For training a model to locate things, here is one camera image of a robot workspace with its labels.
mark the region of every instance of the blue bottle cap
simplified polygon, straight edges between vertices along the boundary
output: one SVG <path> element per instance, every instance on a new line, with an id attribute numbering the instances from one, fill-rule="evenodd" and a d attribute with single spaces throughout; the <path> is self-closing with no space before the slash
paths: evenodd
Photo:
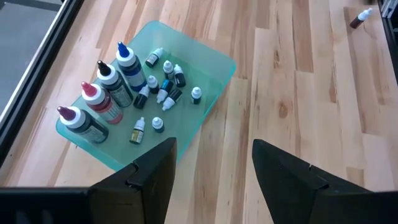
<path id="1" fill-rule="evenodd" d="M 127 47 L 121 42 L 118 42 L 118 50 L 119 54 L 122 57 L 128 57 L 130 55 L 130 52 L 128 51 Z"/>

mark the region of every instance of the black bottle cap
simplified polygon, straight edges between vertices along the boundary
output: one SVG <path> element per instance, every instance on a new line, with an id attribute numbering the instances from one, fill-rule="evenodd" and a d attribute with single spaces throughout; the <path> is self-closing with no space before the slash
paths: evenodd
<path id="1" fill-rule="evenodd" d="M 107 76 L 111 73 L 111 68 L 109 68 L 103 61 L 97 61 L 97 65 L 101 75 Z"/>

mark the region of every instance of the translucent green tray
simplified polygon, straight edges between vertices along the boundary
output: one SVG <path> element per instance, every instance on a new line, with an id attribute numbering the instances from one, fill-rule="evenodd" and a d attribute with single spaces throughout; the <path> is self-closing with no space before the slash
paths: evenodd
<path id="1" fill-rule="evenodd" d="M 187 85 L 181 88 L 183 96 L 180 101 L 168 111 L 162 111 L 162 104 L 157 104 L 156 96 L 150 93 L 143 110 L 136 109 L 131 104 L 123 109 L 123 120 L 116 125 L 107 124 L 99 118 L 79 97 L 73 106 L 87 110 L 109 128 L 109 136 L 101 144 L 86 142 L 79 135 L 70 132 L 59 120 L 57 121 L 58 133 L 114 170 L 123 168 L 168 137 L 177 138 L 177 159 L 181 158 L 236 68 L 234 60 L 228 56 L 158 21 L 146 24 L 128 46 L 140 58 L 146 77 L 155 76 L 161 85 L 164 80 L 162 65 L 166 60 L 170 60 L 173 65 L 177 63 L 182 67 Z M 165 53 L 154 68 L 149 68 L 144 62 L 158 47 L 163 47 Z M 118 69 L 116 60 L 112 65 Z M 199 86 L 203 92 L 199 105 L 191 103 L 190 92 L 195 86 Z M 141 116 L 145 117 L 146 122 L 144 139 L 140 145 L 134 145 L 129 140 L 134 125 Z M 152 128 L 152 119 L 156 116 L 164 121 L 165 131 L 161 134 Z"/>

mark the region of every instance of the yellow label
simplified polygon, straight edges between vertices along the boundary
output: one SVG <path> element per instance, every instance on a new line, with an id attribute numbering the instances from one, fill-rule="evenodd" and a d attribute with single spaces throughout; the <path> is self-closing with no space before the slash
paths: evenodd
<path id="1" fill-rule="evenodd" d="M 144 136 L 144 133 L 140 130 L 133 130 L 131 134 L 131 141 L 141 143 L 142 137 Z"/>

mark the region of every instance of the red bottle cap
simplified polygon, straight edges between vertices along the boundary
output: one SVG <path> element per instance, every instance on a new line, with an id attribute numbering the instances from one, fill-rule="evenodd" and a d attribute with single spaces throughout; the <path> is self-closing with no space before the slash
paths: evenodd
<path id="1" fill-rule="evenodd" d="M 57 111 L 67 121 L 73 120 L 75 118 L 75 116 L 76 116 L 76 112 L 75 111 L 73 111 L 73 110 L 71 110 L 69 108 L 63 107 L 63 106 L 59 106 L 57 108 Z"/>
<path id="2" fill-rule="evenodd" d="M 90 83 L 82 82 L 81 87 L 87 96 L 94 96 L 97 93 L 97 89 L 93 87 Z"/>

